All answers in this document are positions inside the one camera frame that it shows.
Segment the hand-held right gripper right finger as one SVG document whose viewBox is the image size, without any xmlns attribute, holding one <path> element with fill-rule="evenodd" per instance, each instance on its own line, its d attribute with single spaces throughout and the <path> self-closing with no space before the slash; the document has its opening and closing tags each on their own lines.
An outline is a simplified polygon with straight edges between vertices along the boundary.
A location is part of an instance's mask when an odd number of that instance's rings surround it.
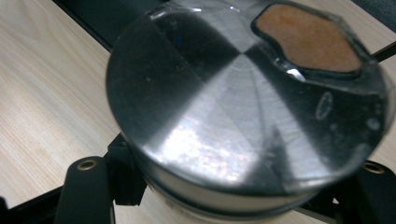
<svg viewBox="0 0 396 224">
<path fill-rule="evenodd" d="M 367 161 L 355 175 L 305 203 L 303 214 L 327 224 L 396 224 L 396 174 Z"/>
</svg>

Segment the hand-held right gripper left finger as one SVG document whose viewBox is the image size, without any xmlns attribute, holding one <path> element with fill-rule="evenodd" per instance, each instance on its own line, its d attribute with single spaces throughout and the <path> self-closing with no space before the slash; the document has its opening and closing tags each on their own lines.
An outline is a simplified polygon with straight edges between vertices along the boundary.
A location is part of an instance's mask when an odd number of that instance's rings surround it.
<svg viewBox="0 0 396 224">
<path fill-rule="evenodd" d="M 114 206 L 139 205 L 146 187 L 131 146 L 119 134 L 105 156 L 69 166 L 54 224 L 115 224 Z"/>
</svg>

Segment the orange powder spice jar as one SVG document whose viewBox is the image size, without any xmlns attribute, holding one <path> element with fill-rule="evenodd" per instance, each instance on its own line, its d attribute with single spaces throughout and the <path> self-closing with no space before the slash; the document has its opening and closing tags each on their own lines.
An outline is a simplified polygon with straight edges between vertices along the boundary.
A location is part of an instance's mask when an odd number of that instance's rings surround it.
<svg viewBox="0 0 396 224">
<path fill-rule="evenodd" d="M 290 0 L 170 0 L 114 45 L 106 95 L 148 184 L 252 221 L 355 175 L 396 90 L 339 17 Z"/>
</svg>

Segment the black two-tier metal rack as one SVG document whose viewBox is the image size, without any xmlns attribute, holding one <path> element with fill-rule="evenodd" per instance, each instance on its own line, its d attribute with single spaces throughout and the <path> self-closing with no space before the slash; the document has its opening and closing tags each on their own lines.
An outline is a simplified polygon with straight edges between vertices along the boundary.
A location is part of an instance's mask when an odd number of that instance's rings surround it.
<svg viewBox="0 0 396 224">
<path fill-rule="evenodd" d="M 149 9 L 169 0 L 52 0 L 106 50 L 126 27 Z M 343 0 L 364 10 L 396 34 L 396 0 Z"/>
</svg>

